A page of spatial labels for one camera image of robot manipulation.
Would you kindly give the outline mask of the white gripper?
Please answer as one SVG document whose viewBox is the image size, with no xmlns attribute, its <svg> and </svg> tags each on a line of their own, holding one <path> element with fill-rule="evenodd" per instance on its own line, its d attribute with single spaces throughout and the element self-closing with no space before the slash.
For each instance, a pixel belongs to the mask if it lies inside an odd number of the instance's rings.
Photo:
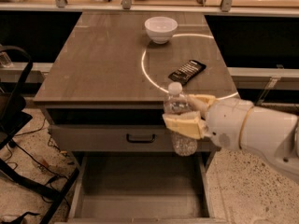
<svg viewBox="0 0 299 224">
<path fill-rule="evenodd" d="M 180 115 L 163 114 L 167 129 L 197 140 L 208 133 L 215 146 L 240 149 L 241 128 L 254 107 L 252 102 L 237 98 L 217 101 L 214 95 L 208 94 L 188 94 L 187 100 L 195 111 Z"/>
</svg>

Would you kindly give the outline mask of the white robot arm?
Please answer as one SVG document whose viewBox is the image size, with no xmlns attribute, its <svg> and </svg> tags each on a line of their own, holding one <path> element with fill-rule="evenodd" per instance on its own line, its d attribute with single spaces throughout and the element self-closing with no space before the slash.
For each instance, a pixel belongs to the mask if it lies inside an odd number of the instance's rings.
<svg viewBox="0 0 299 224">
<path fill-rule="evenodd" d="M 299 183 L 299 119 L 239 98 L 191 95 L 193 111 L 163 114 L 165 126 L 193 139 L 209 138 L 221 148 L 245 150 Z"/>
</svg>

